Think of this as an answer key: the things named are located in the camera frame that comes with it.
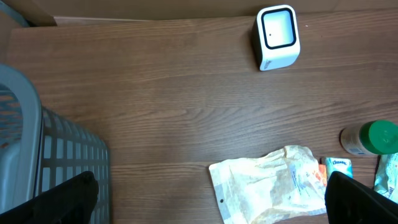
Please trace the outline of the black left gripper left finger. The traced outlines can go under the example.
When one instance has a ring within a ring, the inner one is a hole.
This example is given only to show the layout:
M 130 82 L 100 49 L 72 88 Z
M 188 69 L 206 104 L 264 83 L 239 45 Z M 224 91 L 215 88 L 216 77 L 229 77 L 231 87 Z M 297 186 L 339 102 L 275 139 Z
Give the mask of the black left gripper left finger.
M 88 224 L 99 185 L 94 173 L 84 171 L 5 213 L 1 224 Z

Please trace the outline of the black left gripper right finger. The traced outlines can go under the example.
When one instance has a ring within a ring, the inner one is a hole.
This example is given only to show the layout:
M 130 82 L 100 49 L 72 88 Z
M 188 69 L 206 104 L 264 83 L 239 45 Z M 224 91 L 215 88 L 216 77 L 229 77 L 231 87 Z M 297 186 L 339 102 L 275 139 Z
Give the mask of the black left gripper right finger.
M 328 179 L 329 224 L 397 224 L 397 204 L 342 172 Z

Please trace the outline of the teal tissue pack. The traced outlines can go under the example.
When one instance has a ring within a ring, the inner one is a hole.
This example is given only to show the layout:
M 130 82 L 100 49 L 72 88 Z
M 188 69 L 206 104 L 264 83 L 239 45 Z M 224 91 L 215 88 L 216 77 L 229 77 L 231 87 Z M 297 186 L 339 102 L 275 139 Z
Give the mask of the teal tissue pack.
M 327 179 L 330 178 L 334 171 L 342 172 L 348 177 L 353 178 L 353 166 L 350 159 L 323 157 L 321 159 L 323 165 L 326 166 Z

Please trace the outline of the orange tissue pack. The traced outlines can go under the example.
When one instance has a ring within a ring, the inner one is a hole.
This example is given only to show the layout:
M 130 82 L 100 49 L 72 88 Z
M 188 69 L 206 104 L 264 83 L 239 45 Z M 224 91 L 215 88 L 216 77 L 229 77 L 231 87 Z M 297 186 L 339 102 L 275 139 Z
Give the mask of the orange tissue pack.
M 318 165 L 318 179 L 320 182 L 324 185 L 327 186 L 327 173 L 326 173 L 326 165 L 319 164 Z

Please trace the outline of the teal wet wipes pack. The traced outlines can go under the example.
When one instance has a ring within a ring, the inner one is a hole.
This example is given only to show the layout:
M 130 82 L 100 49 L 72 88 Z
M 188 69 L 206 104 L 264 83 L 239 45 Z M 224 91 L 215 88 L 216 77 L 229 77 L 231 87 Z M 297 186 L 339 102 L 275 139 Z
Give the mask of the teal wet wipes pack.
M 382 155 L 377 168 L 374 190 L 397 203 L 397 153 Z

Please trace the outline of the beige plastic pouch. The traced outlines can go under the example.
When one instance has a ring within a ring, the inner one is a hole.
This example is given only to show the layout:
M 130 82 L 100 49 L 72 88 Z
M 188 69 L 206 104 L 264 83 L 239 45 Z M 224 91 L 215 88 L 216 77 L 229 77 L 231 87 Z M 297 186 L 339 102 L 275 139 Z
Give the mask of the beige plastic pouch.
M 304 146 L 209 166 L 224 223 L 275 223 L 326 213 L 319 163 Z

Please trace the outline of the green capped bottle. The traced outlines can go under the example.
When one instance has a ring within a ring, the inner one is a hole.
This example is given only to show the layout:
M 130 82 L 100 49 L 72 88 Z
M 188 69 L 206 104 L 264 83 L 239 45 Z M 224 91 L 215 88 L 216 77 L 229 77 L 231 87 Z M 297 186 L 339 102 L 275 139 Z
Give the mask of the green capped bottle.
M 355 156 L 378 156 L 397 153 L 397 125 L 375 120 L 347 127 L 340 134 L 344 150 Z

